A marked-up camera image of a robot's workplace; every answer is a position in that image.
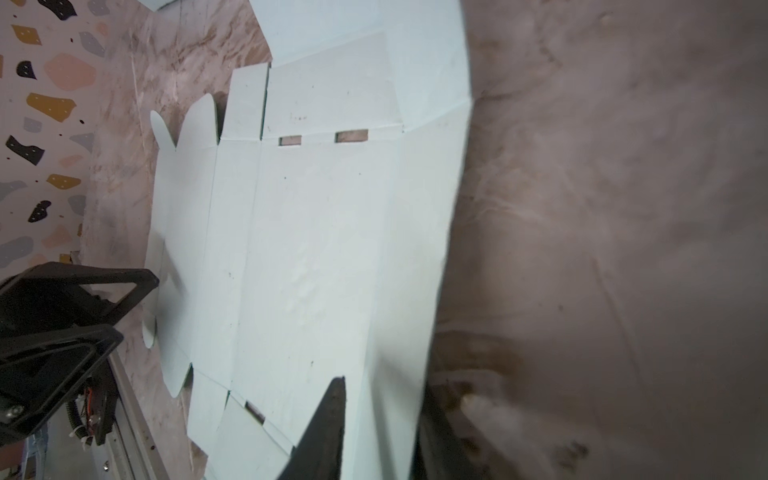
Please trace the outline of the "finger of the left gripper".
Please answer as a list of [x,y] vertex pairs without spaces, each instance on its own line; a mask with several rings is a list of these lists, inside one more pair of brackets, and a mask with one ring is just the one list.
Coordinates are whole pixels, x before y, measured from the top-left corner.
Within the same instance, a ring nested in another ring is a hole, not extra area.
[[1,445],[38,431],[123,341],[110,325],[1,339]]
[[[89,289],[102,284],[131,284],[133,288],[113,302]],[[158,285],[159,279],[149,269],[43,263],[1,282],[1,334],[114,326]]]

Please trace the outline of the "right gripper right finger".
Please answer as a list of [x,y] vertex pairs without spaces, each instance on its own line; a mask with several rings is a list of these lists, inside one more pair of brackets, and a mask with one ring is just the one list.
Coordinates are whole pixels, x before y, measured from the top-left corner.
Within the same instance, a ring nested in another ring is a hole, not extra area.
[[428,386],[419,416],[411,478],[481,478]]

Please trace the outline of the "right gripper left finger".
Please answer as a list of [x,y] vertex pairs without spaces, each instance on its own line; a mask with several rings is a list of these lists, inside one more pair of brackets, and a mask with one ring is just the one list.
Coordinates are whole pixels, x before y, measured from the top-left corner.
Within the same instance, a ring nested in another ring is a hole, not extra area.
[[287,479],[338,480],[345,433],[346,382],[329,383],[298,446],[286,465]]

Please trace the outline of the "mint box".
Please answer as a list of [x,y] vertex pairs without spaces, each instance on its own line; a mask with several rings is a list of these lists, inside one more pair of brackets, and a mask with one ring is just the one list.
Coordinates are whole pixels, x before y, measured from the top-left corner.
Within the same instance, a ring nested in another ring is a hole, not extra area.
[[410,475],[472,110],[457,1],[255,1],[269,63],[158,114],[147,345],[208,479],[276,479],[331,380],[341,477]]

